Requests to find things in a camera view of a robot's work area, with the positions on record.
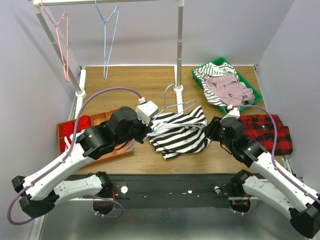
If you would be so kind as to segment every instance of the red and black plaid cloth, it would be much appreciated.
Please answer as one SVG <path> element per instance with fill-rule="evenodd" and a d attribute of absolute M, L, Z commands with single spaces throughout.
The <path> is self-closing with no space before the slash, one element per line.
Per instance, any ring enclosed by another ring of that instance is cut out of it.
<path fill-rule="evenodd" d="M 288 155 L 293 151 L 292 140 L 289 128 L 284 126 L 278 115 L 272 115 L 277 128 L 277 141 L 274 155 Z M 269 152 L 272 151 L 274 144 L 275 130 L 272 121 L 268 115 L 248 115 L 240 116 L 238 119 L 243 127 L 245 134 L 254 140 L 257 140 Z"/>

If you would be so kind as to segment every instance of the metal pole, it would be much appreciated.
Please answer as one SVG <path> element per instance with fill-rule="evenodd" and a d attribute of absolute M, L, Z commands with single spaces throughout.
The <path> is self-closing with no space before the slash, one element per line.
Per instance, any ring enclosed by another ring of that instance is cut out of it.
<path fill-rule="evenodd" d="M 41 11 L 40 11 L 40 8 L 35 6 L 36 8 L 36 11 L 35 11 L 35 15 L 36 17 L 38 18 L 43 30 L 45 31 L 47 37 L 49 38 L 56 54 L 58 55 L 59 59 L 61 62 L 64 62 L 66 61 L 65 57 L 62 55 L 61 57 L 61 53 L 60 53 L 60 49 L 59 49 L 59 46 L 58 46 L 58 43 L 56 42 L 56 39 L 54 37 L 54 35 L 52 34 L 52 32 L 50 31 L 47 23 L 46 23 L 46 20 L 44 19 L 44 16 L 42 15 Z M 82 93 L 83 91 L 81 90 L 81 88 L 79 87 L 79 84 L 78 84 L 78 81 L 76 80 L 73 72 L 71 71 L 70 67 L 68 66 L 68 71 L 69 71 L 69 79 L 71 80 L 71 82 L 73 83 L 74 87 L 75 87 L 75 90 L 77 93 Z"/>
<path fill-rule="evenodd" d="M 142 1 L 158 1 L 158 0 L 97 0 L 97 3 L 122 3 L 122 2 L 142 2 Z M 41 0 L 35 1 L 41 6 Z M 42 0 L 44 6 L 53 5 L 70 5 L 70 4 L 94 4 L 95 0 Z"/>
<path fill-rule="evenodd" d="M 178 0 L 178 44 L 176 57 L 176 87 L 181 86 L 182 73 L 182 30 L 184 25 L 184 5 L 185 0 Z"/>

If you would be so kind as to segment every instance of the striped shirt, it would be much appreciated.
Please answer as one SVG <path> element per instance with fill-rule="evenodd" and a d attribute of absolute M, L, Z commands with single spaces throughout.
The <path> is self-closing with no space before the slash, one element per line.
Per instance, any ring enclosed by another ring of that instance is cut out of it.
<path fill-rule="evenodd" d="M 160 114 L 153 122 L 152 129 L 157 129 L 175 114 Z M 203 130 L 207 124 L 203 109 L 198 106 L 188 114 L 174 117 L 159 130 L 151 133 L 150 143 L 156 152 L 162 153 L 165 160 L 176 158 L 184 153 L 199 153 L 211 142 L 205 137 Z"/>
<path fill-rule="evenodd" d="M 223 75 L 235 76 L 237 81 L 239 82 L 239 75 L 235 68 L 227 62 L 224 62 L 222 65 L 217 66 L 212 62 L 205 64 L 202 67 L 194 70 L 195 76 L 201 80 L 203 86 L 204 96 L 209 104 L 215 106 L 226 106 L 226 104 L 220 100 L 218 96 L 216 96 L 210 88 L 208 88 L 207 84 L 204 81 L 204 77 L 220 77 Z"/>

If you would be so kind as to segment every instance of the green basket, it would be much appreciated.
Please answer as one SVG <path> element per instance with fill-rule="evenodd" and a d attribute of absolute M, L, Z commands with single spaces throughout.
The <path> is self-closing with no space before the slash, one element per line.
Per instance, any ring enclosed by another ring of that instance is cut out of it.
<path fill-rule="evenodd" d="M 217 65 L 217 66 L 220 66 L 222 65 L 224 62 L 230 64 L 224 57 L 219 57 L 213 61 L 211 61 L 211 63 L 213 63 L 214 65 Z M 199 78 L 197 78 L 197 76 L 195 75 L 195 70 L 203 67 L 204 65 L 206 64 L 203 64 L 201 66 L 198 66 L 196 67 L 195 69 L 193 69 L 191 71 L 192 75 L 193 75 L 193 79 L 195 80 L 195 82 L 199 85 L 200 88 L 204 89 L 204 87 L 202 86 L 202 83 L 201 83 L 201 80 Z M 262 99 L 262 95 L 260 92 L 257 91 L 257 89 L 254 88 L 254 86 L 252 86 L 245 78 L 244 76 L 242 76 L 239 72 L 237 72 L 238 75 L 239 75 L 239 81 L 240 82 L 243 82 L 245 84 L 245 86 L 247 88 L 250 88 L 253 90 L 253 94 L 254 94 L 254 101 L 253 102 L 246 102 L 244 105 L 254 105 L 256 104 L 257 102 L 259 102 L 261 99 Z M 227 107 L 226 106 L 217 106 L 219 108 L 219 110 L 223 113 L 223 115 L 226 115 L 227 114 Z M 246 107 L 241 107 L 239 109 L 239 111 L 242 111 L 243 109 L 245 109 Z"/>

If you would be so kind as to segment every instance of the wooden tabletop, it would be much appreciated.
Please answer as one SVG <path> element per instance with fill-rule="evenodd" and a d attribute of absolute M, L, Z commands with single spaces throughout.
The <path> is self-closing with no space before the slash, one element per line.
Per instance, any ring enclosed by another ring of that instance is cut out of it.
<path fill-rule="evenodd" d="M 202 105 L 204 114 L 211 121 L 213 116 L 223 115 L 217 107 L 207 103 L 203 90 L 192 78 L 191 70 L 195 66 L 182 67 L 182 85 L 184 87 L 183 101 L 196 99 L 195 108 Z M 237 66 L 241 73 L 258 91 L 260 91 L 255 72 L 251 66 Z M 94 93 L 110 87 L 129 87 L 137 90 L 145 98 L 153 101 L 161 110 L 164 106 L 164 91 L 169 84 L 175 82 L 173 66 L 111 66 L 108 78 L 104 80 L 103 67 L 86 67 L 85 91 L 87 98 Z M 167 92 L 167 103 L 176 104 L 173 89 Z M 112 109 L 128 106 L 136 109 L 138 97 L 134 93 L 124 90 L 103 93 L 84 109 L 84 114 L 93 115 Z M 265 107 L 262 101 L 256 105 Z M 177 112 L 176 107 L 166 109 L 165 112 Z M 241 115 L 264 114 L 256 108 L 246 108 Z M 181 156 L 164 160 L 161 153 L 155 152 L 153 146 L 146 140 L 134 149 L 134 154 L 128 157 L 111 160 L 95 166 L 86 167 L 77 173 L 87 174 L 105 171 L 110 174 L 169 174 L 169 173 L 237 173 L 248 168 L 238 162 L 226 151 L 220 148 L 218 142 L 212 142 L 200 153 L 182 154 Z"/>

